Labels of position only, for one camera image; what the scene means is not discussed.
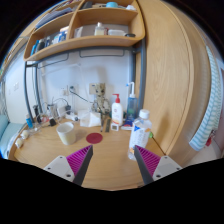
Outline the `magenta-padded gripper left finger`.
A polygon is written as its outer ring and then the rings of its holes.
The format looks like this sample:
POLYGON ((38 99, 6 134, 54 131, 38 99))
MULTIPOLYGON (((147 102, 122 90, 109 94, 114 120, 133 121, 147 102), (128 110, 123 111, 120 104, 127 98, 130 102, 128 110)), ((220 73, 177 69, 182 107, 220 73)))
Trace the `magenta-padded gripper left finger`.
POLYGON ((81 186, 92 156, 93 146, 89 145, 67 157, 59 155, 44 170, 81 186))

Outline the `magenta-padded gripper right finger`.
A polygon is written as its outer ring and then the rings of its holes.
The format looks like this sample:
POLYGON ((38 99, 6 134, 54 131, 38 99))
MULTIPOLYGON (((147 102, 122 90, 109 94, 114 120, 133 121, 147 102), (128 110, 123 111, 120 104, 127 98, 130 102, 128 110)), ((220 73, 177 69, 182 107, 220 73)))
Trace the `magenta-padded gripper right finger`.
POLYGON ((145 185, 182 169, 182 167, 169 156, 160 157, 140 146, 135 146, 134 156, 137 160, 145 185))

